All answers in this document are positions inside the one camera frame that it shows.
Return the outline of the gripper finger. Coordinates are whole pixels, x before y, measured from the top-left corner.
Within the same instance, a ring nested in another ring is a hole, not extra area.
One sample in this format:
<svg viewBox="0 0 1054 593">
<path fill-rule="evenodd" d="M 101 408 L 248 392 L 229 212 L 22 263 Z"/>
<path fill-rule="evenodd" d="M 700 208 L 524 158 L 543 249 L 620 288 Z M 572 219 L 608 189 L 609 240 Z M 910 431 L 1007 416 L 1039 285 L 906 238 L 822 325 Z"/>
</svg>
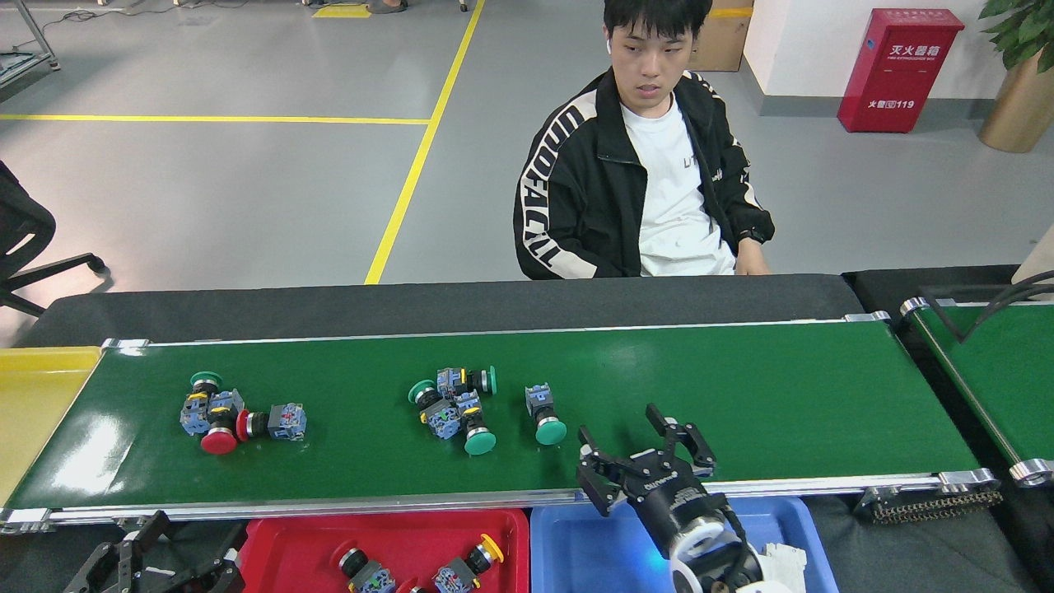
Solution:
<svg viewBox="0 0 1054 593">
<path fill-rule="evenodd" d="M 178 570 L 173 577 L 165 577 L 165 592 L 241 592 L 243 543 L 243 539 L 219 543 L 208 554 L 204 543 L 170 543 Z"/>
<path fill-rule="evenodd" d="M 674 454 L 674 448 L 677 444 L 684 446 L 688 450 L 692 475 L 703 478 L 709 478 L 714 475 L 716 456 L 696 424 L 679 423 L 674 417 L 662 414 L 655 403 L 646 406 L 645 416 L 651 422 L 655 431 L 664 438 L 664 447 L 662 450 L 656 451 L 659 457 L 656 473 L 651 472 L 651 468 L 646 468 L 644 469 L 645 476 L 665 476 L 674 473 L 674 462 L 679 460 Z"/>
<path fill-rule="evenodd" d="M 147 552 L 172 533 L 165 511 L 154 511 L 136 522 L 118 543 L 99 543 L 63 588 L 64 592 L 139 592 Z"/>
<path fill-rule="evenodd" d="M 582 446 L 580 461 L 575 469 L 575 480 L 596 507 L 596 511 L 607 517 L 611 507 L 618 505 L 620 500 L 628 502 L 636 511 L 639 507 L 639 495 L 627 494 L 625 483 L 629 477 L 639 477 L 639 464 L 600 451 L 585 424 L 580 424 L 577 429 L 577 439 Z"/>
</svg>

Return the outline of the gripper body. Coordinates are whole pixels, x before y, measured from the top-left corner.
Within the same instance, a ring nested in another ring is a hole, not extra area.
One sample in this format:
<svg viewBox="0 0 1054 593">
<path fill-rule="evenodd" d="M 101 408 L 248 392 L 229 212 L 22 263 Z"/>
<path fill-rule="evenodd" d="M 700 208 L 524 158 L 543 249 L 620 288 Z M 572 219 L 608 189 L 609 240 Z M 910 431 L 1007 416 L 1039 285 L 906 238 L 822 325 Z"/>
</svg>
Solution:
<svg viewBox="0 0 1054 593">
<path fill-rule="evenodd" d="M 721 497 L 707 494 L 700 479 L 692 475 L 688 462 L 674 462 L 674 472 L 665 476 L 647 477 L 644 469 L 656 473 L 658 460 L 647 460 L 639 469 L 639 477 L 627 478 L 627 494 L 639 495 L 637 518 L 658 547 L 708 543 L 725 530 L 720 511 Z"/>
</svg>

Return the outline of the person's left hand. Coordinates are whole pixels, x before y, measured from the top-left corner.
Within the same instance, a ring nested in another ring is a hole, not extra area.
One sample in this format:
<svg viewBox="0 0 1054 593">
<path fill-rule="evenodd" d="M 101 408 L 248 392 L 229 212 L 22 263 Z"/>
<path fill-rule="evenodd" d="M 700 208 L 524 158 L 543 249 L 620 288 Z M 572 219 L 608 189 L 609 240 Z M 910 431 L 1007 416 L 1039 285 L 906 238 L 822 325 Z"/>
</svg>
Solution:
<svg viewBox="0 0 1054 593">
<path fill-rule="evenodd" d="M 772 273 L 765 259 L 762 244 L 754 239 L 739 240 L 737 258 L 735 258 L 735 274 L 737 275 L 768 275 Z"/>
</svg>

